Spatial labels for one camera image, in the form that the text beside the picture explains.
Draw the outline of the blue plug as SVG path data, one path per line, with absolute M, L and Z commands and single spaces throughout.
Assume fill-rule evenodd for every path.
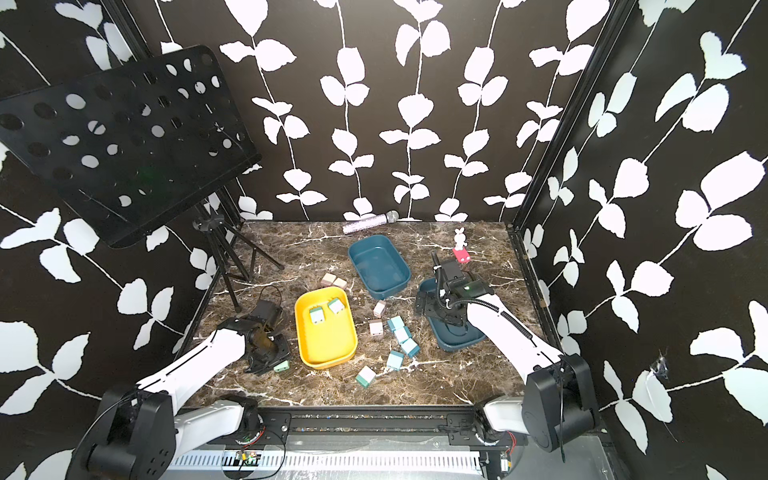
M 391 351 L 387 357 L 386 366 L 390 370 L 399 371 L 403 367 L 405 355 L 398 351 Z
M 393 334 L 395 335 L 395 338 L 397 339 L 399 344 L 403 344 L 407 340 L 412 338 L 411 332 L 407 326 L 401 326 L 401 327 L 395 328 L 393 330 Z
M 387 320 L 387 325 L 392 332 L 402 329 L 405 324 L 401 316 L 395 316 Z
M 401 343 L 401 348 L 405 355 L 415 357 L 420 352 L 420 347 L 413 338 L 407 338 Z

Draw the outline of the blue plug top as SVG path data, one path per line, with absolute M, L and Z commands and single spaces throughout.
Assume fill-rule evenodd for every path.
M 395 316 L 387 320 L 387 325 L 392 332 L 402 329 L 405 324 L 401 316 Z

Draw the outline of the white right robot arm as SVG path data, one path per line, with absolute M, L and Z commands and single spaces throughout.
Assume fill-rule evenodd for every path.
M 433 252 L 431 288 L 417 294 L 418 315 L 449 330 L 475 330 L 491 341 L 524 383 L 521 397 L 484 401 L 476 414 L 478 433 L 521 434 L 542 450 L 562 452 L 564 445 L 597 426 L 592 374 L 578 354 L 566 354 L 536 335 L 508 309 L 482 278 L 466 272 L 456 259 Z

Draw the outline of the green plug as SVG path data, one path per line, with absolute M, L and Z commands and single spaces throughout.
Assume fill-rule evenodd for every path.
M 363 388 L 368 388 L 376 378 L 376 372 L 368 366 L 364 366 L 356 375 L 355 380 Z
M 332 298 L 327 307 L 334 315 L 339 315 L 346 309 L 345 303 L 340 298 Z
M 322 306 L 316 306 L 309 309 L 309 318 L 314 325 L 325 322 L 325 312 Z

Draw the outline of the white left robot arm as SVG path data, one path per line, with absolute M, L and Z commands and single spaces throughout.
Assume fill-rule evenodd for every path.
M 68 479 L 158 479 L 178 457 L 233 435 L 247 449 L 267 426 L 254 399 L 229 396 L 183 409 L 206 383 L 241 359 L 247 373 L 263 374 L 287 360 L 288 343 L 276 332 L 278 304 L 260 300 L 252 312 L 220 323 L 200 344 L 134 385 L 108 390 L 75 447 Z

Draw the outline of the blue plug bottom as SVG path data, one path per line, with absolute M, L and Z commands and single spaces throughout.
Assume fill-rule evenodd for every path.
M 398 351 L 391 351 L 387 357 L 386 366 L 390 370 L 399 371 L 403 367 L 405 355 Z

